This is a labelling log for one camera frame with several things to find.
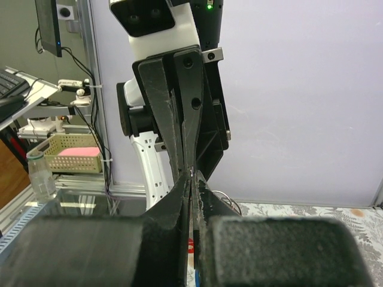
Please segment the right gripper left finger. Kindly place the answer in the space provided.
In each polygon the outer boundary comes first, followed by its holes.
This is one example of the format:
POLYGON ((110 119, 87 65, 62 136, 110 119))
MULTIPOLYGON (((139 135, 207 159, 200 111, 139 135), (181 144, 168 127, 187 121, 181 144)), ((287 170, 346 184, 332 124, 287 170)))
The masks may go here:
POLYGON ((191 175, 140 216, 41 215, 1 264, 2 286, 184 286, 191 175))

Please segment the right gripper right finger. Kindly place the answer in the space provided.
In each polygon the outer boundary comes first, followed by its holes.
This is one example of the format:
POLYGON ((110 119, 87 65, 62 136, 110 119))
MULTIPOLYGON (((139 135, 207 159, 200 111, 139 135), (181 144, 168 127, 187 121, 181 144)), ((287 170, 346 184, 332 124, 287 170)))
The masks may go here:
POLYGON ((351 232, 331 218, 244 217, 192 177, 201 286, 372 286, 351 232))

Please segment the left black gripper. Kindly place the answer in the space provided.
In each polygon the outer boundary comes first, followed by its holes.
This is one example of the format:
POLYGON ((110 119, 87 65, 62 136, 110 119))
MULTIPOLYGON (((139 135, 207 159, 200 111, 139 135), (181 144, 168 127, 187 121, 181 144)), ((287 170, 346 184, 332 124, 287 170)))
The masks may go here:
POLYGON ((218 69, 223 58, 220 47, 202 51, 195 45, 132 65, 173 176, 199 170, 209 179, 229 147, 231 134, 218 69))

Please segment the metal keyring with yellow handle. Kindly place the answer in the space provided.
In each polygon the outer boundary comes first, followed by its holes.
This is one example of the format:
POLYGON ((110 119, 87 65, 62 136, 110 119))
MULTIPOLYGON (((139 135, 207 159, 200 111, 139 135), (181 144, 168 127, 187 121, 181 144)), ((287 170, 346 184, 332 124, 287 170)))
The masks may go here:
POLYGON ((251 286, 254 250, 242 235, 250 235, 250 221, 211 191, 199 170, 186 173, 190 183, 194 268, 200 286, 251 286))

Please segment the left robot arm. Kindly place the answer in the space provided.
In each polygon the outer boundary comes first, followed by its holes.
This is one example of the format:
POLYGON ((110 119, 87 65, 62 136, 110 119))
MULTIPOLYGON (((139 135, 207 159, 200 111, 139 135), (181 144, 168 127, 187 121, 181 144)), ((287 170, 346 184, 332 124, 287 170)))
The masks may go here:
POLYGON ((211 177, 231 139, 218 64, 223 1, 112 1, 129 36, 133 78, 116 85, 123 133, 145 179, 147 207, 170 191, 172 177, 211 177))

